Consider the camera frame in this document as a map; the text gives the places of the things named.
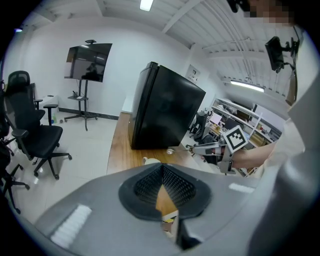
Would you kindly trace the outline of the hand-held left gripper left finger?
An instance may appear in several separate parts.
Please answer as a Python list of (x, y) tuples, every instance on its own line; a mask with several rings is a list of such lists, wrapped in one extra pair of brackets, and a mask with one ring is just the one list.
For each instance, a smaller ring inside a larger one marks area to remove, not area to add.
[[(167, 237), (159, 221), (136, 218), (121, 204), (121, 184), (145, 170), (139, 166), (95, 178), (46, 210), (35, 223), (37, 241), (48, 256), (174, 256), (180, 248)], [(52, 242), (56, 229), (78, 205), (91, 209), (67, 249)]]

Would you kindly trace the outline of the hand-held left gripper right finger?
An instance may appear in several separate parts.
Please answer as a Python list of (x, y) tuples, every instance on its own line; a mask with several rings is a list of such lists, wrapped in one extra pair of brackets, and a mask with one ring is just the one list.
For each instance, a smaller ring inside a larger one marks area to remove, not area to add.
[(257, 179), (163, 164), (162, 180), (178, 210), (175, 240), (162, 246), (163, 256), (249, 256), (254, 225), (245, 226), (241, 210)]

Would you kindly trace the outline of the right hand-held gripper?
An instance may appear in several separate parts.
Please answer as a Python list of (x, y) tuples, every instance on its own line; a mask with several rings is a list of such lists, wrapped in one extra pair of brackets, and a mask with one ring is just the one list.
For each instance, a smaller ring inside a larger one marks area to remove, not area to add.
[(217, 156), (217, 166), (221, 173), (235, 174), (233, 170), (233, 158), (235, 153), (248, 144), (242, 128), (237, 125), (234, 128), (227, 130), (219, 136), (218, 142), (205, 143), (191, 147), (192, 154), (202, 156)]

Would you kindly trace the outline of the person's right forearm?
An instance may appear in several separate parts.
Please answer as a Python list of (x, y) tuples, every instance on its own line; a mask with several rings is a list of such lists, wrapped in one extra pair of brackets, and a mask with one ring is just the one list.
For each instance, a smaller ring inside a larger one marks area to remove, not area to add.
[(272, 152), (276, 143), (271, 143), (265, 146), (253, 148), (250, 150), (239, 149), (232, 156), (232, 167), (240, 168), (258, 168), (260, 166), (272, 166)]

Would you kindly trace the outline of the black office chair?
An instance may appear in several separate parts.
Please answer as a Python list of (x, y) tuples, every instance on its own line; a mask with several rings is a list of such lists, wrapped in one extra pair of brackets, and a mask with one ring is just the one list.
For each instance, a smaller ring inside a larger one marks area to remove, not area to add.
[(15, 168), (9, 173), (7, 172), (7, 166), (11, 162), (11, 152), (10, 149), (0, 140), (0, 186), (3, 187), (2, 194), (5, 196), (6, 192), (9, 194), (9, 198), (12, 204), (13, 209), (17, 214), (21, 214), (20, 209), (18, 209), (15, 205), (12, 187), (13, 186), (22, 186), (27, 190), (30, 189), (30, 186), (24, 182), (16, 181), (15, 174), (18, 169), (21, 171), (24, 170), (23, 166), (18, 164)]
[(68, 157), (71, 160), (72, 156), (67, 152), (54, 152), (55, 148), (60, 146), (63, 129), (52, 124), (41, 124), (28, 72), (19, 70), (8, 76), (7, 87), (4, 90), (4, 111), (18, 148), (30, 161), (33, 158), (40, 159), (33, 171), (34, 176), (38, 177), (40, 168), (48, 162), (52, 175), (59, 180), (52, 159)]
[(195, 123), (193, 123), (189, 129), (189, 137), (193, 138), (195, 142), (200, 142), (202, 140), (206, 128), (206, 123), (208, 122), (212, 114), (213, 112), (211, 110), (201, 110), (196, 114)]
[(10, 144), (13, 139), (6, 140), (6, 137), (9, 134), (10, 131), (10, 125), (6, 119), (6, 113), (5, 113), (5, 105), (4, 105), (4, 80), (0, 81), (0, 142), (7, 146)]

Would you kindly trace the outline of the wooden table with black legs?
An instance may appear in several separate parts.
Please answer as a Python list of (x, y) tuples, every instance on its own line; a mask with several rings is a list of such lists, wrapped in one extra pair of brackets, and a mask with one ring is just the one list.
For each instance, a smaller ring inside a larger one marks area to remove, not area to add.
[[(133, 216), (146, 221), (159, 221), (158, 194), (164, 188), (181, 219), (199, 216), (211, 200), (207, 186), (186, 171), (194, 170), (195, 161), (188, 152), (167, 154), (164, 149), (131, 149), (129, 140), (130, 116), (121, 113), (114, 131), (109, 152), (107, 172), (125, 174), (118, 196), (122, 206)], [(143, 157), (161, 163), (143, 165)]]

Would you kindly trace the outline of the black mini fridge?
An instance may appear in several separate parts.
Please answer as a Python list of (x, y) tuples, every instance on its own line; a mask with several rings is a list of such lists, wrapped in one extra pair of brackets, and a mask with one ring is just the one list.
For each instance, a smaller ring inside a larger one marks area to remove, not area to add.
[(180, 74), (149, 62), (140, 72), (128, 123), (133, 150), (180, 145), (206, 92)]

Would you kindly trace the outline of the grey electrical panel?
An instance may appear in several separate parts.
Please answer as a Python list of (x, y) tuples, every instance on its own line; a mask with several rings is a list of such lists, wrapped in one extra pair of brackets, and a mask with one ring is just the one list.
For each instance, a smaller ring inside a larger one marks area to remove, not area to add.
[(201, 75), (201, 72), (190, 64), (185, 77), (192, 83), (196, 84), (198, 82), (200, 75)]

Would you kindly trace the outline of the person's beige clothing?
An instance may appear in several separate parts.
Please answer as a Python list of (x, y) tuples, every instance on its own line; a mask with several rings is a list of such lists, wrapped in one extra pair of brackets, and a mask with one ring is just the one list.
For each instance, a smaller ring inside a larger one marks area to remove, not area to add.
[(263, 173), (276, 178), (248, 256), (309, 256), (320, 242), (320, 52), (302, 30), (297, 98)]

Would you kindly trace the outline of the black rolling screen stand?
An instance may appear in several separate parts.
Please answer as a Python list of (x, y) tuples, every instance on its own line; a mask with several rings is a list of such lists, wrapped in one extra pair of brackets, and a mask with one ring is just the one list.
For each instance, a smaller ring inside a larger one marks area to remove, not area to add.
[[(84, 84), (84, 95), (82, 95), (82, 82), (85, 82)], [(80, 79), (78, 82), (78, 93), (74, 93), (72, 96), (69, 96), (69, 100), (77, 101), (78, 102), (78, 113), (73, 116), (68, 116), (64, 118), (64, 121), (67, 122), (71, 119), (77, 119), (77, 118), (83, 118), (84, 119), (84, 127), (85, 130), (88, 131), (87, 127), (87, 121), (89, 119), (98, 119), (97, 114), (92, 114), (88, 112), (88, 103), (89, 98), (87, 97), (88, 94), (88, 80), (82, 80)]]

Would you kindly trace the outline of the white low cabinet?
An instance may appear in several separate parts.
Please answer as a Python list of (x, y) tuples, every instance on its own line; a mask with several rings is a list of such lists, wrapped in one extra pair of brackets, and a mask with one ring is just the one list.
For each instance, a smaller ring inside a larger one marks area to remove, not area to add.
[(58, 105), (59, 104), (59, 100), (58, 100), (58, 96), (54, 95), (54, 96), (45, 96), (44, 98), (42, 98), (42, 101), (39, 103), (39, 110), (44, 110), (45, 114), (48, 114), (48, 109), (44, 108), (45, 105)]

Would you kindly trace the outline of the black flat screen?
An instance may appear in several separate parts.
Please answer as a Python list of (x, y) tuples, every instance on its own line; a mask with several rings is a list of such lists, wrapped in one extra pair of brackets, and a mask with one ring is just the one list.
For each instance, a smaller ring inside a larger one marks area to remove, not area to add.
[(71, 47), (67, 54), (64, 78), (103, 82), (111, 43), (83, 44)]

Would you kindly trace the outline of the white wall shelf unit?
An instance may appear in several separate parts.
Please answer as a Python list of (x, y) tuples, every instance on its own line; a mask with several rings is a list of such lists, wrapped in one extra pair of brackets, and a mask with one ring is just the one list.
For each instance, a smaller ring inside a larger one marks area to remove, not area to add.
[(244, 132), (248, 145), (246, 149), (253, 149), (276, 142), (282, 132), (263, 119), (261, 113), (236, 104), (228, 99), (216, 98), (211, 107), (214, 114), (221, 116), (220, 121), (213, 123), (212, 131), (219, 135), (239, 125)]

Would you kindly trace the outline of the black device on mount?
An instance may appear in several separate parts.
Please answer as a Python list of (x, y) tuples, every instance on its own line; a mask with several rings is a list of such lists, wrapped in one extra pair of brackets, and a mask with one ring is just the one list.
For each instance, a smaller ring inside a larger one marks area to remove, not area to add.
[[(285, 68), (285, 66), (290, 66), (293, 72), (296, 71), (296, 57), (298, 54), (300, 46), (300, 40), (294, 41), (291, 37), (291, 42), (287, 41), (285, 47), (282, 47), (280, 38), (278, 36), (272, 37), (266, 44), (266, 52), (269, 57), (271, 70), (275, 71), (277, 74)], [(283, 52), (290, 53), (292, 58), (292, 64), (285, 61)]]

